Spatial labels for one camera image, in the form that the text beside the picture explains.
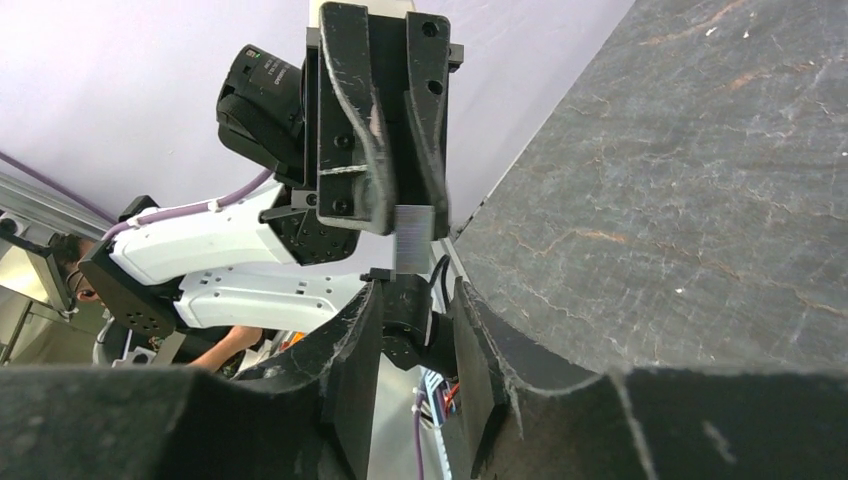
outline person's arm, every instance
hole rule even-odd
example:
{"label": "person's arm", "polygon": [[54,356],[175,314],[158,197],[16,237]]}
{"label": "person's arm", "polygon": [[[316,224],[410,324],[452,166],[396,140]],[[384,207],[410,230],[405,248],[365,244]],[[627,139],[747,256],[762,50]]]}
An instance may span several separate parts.
{"label": "person's arm", "polygon": [[233,327],[226,337],[189,365],[217,372],[233,355],[252,347],[261,337],[261,328]]}

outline white cable clip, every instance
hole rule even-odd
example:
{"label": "white cable clip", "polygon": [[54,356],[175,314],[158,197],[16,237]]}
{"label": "white cable clip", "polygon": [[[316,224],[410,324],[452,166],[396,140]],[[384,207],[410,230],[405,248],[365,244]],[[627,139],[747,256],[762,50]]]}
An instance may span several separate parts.
{"label": "white cable clip", "polygon": [[212,213],[218,213],[221,211],[221,204],[218,203],[218,199],[209,200],[209,203],[206,204],[206,208],[209,209]]}

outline metal pole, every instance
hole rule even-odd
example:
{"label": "metal pole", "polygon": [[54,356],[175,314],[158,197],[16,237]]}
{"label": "metal pole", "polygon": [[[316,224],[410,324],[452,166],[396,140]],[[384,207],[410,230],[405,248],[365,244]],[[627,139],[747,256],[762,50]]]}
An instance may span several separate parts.
{"label": "metal pole", "polygon": [[26,307],[24,307],[24,311],[21,312],[21,316],[18,318],[18,323],[15,325],[15,330],[12,331],[12,337],[9,339],[9,344],[3,348],[2,352],[0,352],[0,366],[5,366],[12,357],[12,349],[15,348],[15,344],[18,343],[18,337],[21,336],[21,330],[24,329],[24,324],[26,324],[26,319],[27,316],[29,316],[31,308],[32,300],[27,300]]}

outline purple cable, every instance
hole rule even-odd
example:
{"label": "purple cable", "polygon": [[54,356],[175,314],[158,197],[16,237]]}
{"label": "purple cable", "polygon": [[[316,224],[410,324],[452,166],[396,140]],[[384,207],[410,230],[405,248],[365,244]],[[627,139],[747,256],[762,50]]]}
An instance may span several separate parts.
{"label": "purple cable", "polygon": [[104,212],[103,210],[95,207],[94,205],[89,203],[86,199],[80,197],[79,195],[68,190],[67,188],[63,187],[62,185],[54,182],[50,178],[45,177],[44,175],[38,173],[37,171],[35,171],[32,168],[24,165],[23,163],[15,160],[14,158],[10,157],[9,155],[3,153],[2,151],[0,151],[0,160],[3,160],[4,162],[8,163],[9,165],[17,168],[18,170],[24,172],[27,175],[29,175],[30,177],[38,180],[39,182],[47,185],[48,187],[52,188],[53,190],[56,190],[57,192],[61,193],[62,195],[64,195],[64,196],[70,198],[71,200],[77,202],[78,204],[87,208],[91,213],[102,218],[103,220],[106,220],[109,223],[112,223],[112,222],[115,221],[115,219],[112,216],[110,216],[108,213]]}
{"label": "purple cable", "polygon": [[415,461],[418,464],[418,480],[424,480],[424,454],[421,452],[421,404],[424,403],[425,387],[422,382],[418,385],[418,394],[415,396],[415,413],[412,415],[415,421]]}
{"label": "purple cable", "polygon": [[[217,199],[219,207],[226,207],[232,205],[242,198],[246,197],[250,192],[256,190],[260,185],[265,183],[266,180],[271,178],[273,172],[270,170],[264,170],[260,173],[256,178],[250,181],[247,185],[241,187],[235,192],[225,195]],[[215,200],[210,200],[206,202],[193,203],[191,205],[183,205],[182,207],[169,208],[168,210],[163,210],[159,212],[153,212],[147,215],[142,215],[139,217],[134,217],[136,221],[138,221],[139,225],[149,225],[154,222],[159,222],[162,220],[170,220],[172,218],[185,217],[188,215],[194,215],[196,213],[203,213],[209,211],[209,202],[213,202]],[[132,228],[127,222],[121,222],[114,227],[110,228],[109,231],[103,235],[103,240],[109,240],[115,235]]]}

